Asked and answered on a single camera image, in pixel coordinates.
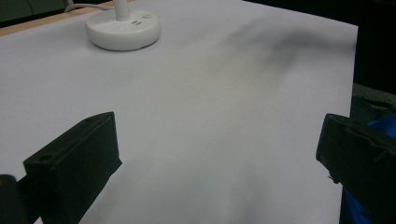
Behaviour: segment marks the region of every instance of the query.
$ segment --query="wooden edge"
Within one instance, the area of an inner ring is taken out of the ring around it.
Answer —
[[[106,6],[106,7],[112,7],[113,6],[113,2],[105,2],[103,4],[100,4],[102,6]],[[80,8],[77,10],[73,10],[67,13],[61,13],[58,15],[53,15],[53,16],[49,16],[46,18],[42,18],[42,19],[38,19],[35,21],[27,21],[24,23],[20,23],[20,24],[16,24],[16,25],[12,25],[12,26],[8,26],[8,27],[4,27],[0,29],[0,36],[2,35],[10,35],[13,33],[17,33],[19,31],[23,31],[23,30],[28,30],[30,28],[34,28],[40,25],[44,25],[44,24],[48,24],[51,22],[55,22],[55,21],[62,21],[68,18],[72,18],[75,16],[79,16],[79,15],[83,15],[86,13],[90,13],[90,12],[94,12],[97,11],[99,9],[97,8],[92,8],[92,7],[84,7],[84,8]]]

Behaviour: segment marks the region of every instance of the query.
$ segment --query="paper surface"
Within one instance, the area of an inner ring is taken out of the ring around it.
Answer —
[[[357,27],[237,0],[135,1],[162,36],[131,52],[87,38],[91,14],[0,38],[0,171],[114,111],[123,165],[81,223],[338,223],[315,159],[347,116]]]

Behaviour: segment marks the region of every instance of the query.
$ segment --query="round white base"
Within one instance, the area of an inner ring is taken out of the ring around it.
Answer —
[[[86,22],[88,38],[100,48],[141,49],[154,43],[161,33],[158,18],[143,10],[131,11],[129,21],[116,21],[115,10],[94,14]]]

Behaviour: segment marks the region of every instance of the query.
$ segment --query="blue object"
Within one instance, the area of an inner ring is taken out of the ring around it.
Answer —
[[[368,126],[379,130],[393,138],[396,138],[396,116],[386,119],[374,120],[367,123]],[[369,218],[370,212],[366,210],[352,195],[343,189],[342,206],[351,224],[372,224]]]

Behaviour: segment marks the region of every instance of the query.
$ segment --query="cable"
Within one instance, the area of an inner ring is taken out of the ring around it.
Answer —
[[[66,7],[64,9],[64,12],[69,12],[69,11],[75,9],[75,8],[78,8],[78,7],[95,7],[95,8],[99,8],[99,9],[102,9],[102,10],[110,10],[110,9],[114,8],[114,7],[105,7],[105,6],[94,5],[94,4],[72,4],[72,5],[68,6],[68,7]]]

